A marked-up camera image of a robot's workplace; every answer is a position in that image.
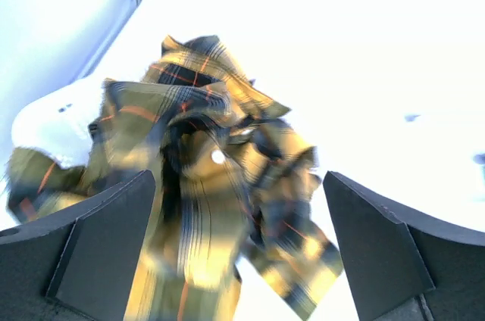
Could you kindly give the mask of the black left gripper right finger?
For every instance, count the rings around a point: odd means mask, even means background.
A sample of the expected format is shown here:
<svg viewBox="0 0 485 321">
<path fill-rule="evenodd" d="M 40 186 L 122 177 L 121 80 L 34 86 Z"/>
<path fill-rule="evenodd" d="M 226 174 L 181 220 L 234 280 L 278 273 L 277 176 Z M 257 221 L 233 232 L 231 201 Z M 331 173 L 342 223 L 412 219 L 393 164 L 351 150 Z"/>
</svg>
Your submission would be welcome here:
<svg viewBox="0 0 485 321">
<path fill-rule="evenodd" d="M 327 172 L 323 182 L 361 320 L 482 320 L 484 233 Z"/>
</svg>

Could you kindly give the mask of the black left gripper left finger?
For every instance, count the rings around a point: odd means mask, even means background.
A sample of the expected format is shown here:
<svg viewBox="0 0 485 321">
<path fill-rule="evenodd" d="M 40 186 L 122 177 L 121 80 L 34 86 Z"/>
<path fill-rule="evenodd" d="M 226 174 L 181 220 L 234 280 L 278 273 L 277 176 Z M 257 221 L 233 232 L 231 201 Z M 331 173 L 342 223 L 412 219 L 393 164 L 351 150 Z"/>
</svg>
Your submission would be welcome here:
<svg viewBox="0 0 485 321">
<path fill-rule="evenodd" d="M 1 232 L 3 320 L 121 320 L 155 193 L 149 170 Z"/>
</svg>

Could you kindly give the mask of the yellow plaid shirt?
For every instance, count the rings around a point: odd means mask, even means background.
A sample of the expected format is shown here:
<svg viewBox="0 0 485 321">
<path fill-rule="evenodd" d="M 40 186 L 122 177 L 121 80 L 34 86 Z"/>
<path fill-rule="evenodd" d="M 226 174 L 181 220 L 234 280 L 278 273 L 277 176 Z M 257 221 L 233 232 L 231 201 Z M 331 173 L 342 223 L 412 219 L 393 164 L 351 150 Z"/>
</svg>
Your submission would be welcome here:
<svg viewBox="0 0 485 321">
<path fill-rule="evenodd" d="M 241 254 L 307 320 L 343 264 L 311 220 L 315 149 L 287 112 L 218 37 L 167 37 L 140 81 L 105 81 L 87 164 L 13 150 L 8 207 L 25 223 L 150 170 L 154 204 L 125 320 L 231 320 Z"/>
</svg>

